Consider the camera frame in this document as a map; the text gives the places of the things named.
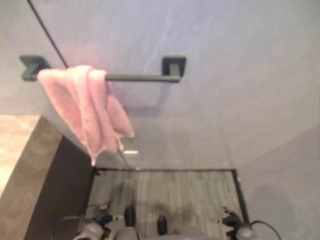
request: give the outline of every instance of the shower floor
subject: shower floor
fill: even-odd
[[[95,176],[86,216],[108,204],[113,215],[123,215],[126,206],[136,208],[136,229],[141,238],[157,236],[157,219],[165,215],[169,230],[193,226],[209,237],[227,239],[230,228],[210,218],[224,217],[223,206],[247,218],[234,170],[106,170]],[[124,221],[112,222],[110,238]]]

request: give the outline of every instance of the black towel bar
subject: black towel bar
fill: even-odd
[[[26,70],[22,74],[24,81],[36,81],[37,74],[42,69],[50,69],[48,62],[40,55],[22,55],[21,62]],[[164,56],[162,58],[162,75],[123,75],[107,74],[106,81],[119,82],[161,82],[179,83],[185,73],[187,58],[185,56]]]

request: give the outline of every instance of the marble countertop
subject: marble countertop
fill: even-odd
[[[0,115],[0,198],[40,116]]]

